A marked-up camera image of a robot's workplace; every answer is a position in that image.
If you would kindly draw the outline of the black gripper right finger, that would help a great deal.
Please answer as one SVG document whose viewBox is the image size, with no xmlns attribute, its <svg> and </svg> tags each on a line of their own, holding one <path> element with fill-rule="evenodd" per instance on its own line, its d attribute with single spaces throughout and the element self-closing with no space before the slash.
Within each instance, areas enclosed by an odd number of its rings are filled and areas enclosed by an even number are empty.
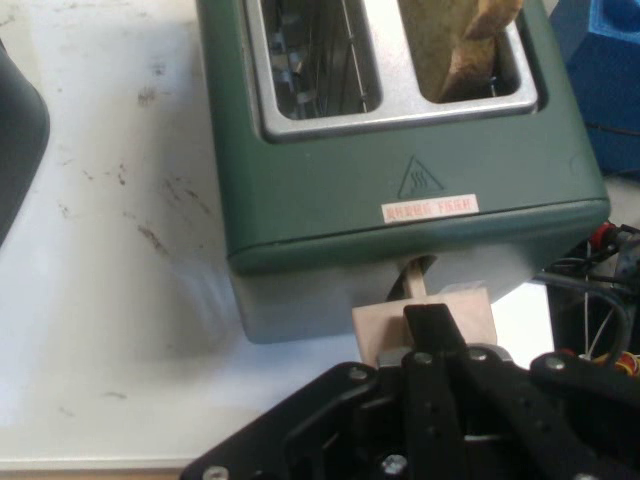
<svg viewBox="0 0 640 480">
<path fill-rule="evenodd" d="M 639 383 L 562 353 L 523 370 L 424 308 L 424 475 L 636 479 Z"/>
</svg>

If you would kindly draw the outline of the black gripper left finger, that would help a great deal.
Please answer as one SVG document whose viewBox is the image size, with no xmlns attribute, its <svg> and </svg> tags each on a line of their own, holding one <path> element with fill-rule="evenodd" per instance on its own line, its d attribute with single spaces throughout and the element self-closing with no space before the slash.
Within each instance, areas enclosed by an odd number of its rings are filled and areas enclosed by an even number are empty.
<svg viewBox="0 0 640 480">
<path fill-rule="evenodd" d="M 342 363 L 197 458 L 183 479 L 447 479 L 444 362 L 429 343 L 443 304 L 404 310 L 399 365 Z"/>
</svg>

